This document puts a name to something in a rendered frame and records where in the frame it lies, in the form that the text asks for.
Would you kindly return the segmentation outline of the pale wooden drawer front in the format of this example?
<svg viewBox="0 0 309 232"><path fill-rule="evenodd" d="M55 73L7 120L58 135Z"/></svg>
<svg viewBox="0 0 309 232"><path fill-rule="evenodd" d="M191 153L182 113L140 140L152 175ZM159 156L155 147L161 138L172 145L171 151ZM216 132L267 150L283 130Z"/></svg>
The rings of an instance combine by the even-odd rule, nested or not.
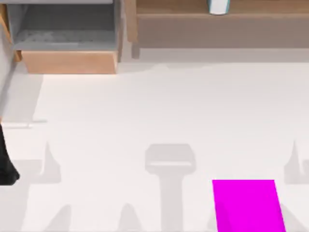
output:
<svg viewBox="0 0 309 232"><path fill-rule="evenodd" d="M32 74L115 74L116 51L22 51Z"/></svg>

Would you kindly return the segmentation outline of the wooden open shelf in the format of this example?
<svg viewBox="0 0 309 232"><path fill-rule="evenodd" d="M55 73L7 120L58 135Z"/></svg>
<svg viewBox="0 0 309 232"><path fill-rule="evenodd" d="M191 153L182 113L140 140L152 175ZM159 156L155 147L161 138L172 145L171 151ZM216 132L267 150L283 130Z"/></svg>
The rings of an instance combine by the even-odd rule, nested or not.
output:
<svg viewBox="0 0 309 232"><path fill-rule="evenodd" d="M309 0L124 0L133 58L149 49L309 49Z"/></svg>

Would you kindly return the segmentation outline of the white and teal cup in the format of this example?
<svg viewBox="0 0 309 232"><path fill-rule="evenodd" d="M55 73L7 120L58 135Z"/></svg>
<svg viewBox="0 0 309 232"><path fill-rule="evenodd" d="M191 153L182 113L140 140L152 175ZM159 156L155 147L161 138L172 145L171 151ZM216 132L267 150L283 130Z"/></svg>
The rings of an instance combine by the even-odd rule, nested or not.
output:
<svg viewBox="0 0 309 232"><path fill-rule="evenodd" d="M230 0L207 0L211 15L225 15L229 11Z"/></svg>

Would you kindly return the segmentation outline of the magenta flat square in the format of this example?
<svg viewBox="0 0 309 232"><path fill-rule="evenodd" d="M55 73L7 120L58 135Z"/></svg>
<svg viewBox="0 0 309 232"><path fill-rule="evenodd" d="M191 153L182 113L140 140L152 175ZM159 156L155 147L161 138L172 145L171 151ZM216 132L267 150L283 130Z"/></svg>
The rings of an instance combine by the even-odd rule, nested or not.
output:
<svg viewBox="0 0 309 232"><path fill-rule="evenodd" d="M274 180L213 180L218 232L286 232Z"/></svg>

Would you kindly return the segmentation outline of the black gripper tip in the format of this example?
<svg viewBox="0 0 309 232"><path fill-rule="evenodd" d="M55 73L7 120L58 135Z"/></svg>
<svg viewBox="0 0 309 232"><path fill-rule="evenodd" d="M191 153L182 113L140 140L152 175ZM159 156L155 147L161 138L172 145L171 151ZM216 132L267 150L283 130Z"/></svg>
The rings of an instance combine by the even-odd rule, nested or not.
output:
<svg viewBox="0 0 309 232"><path fill-rule="evenodd" d="M0 124L0 186L12 186L19 178L20 174L8 155L2 125Z"/></svg>

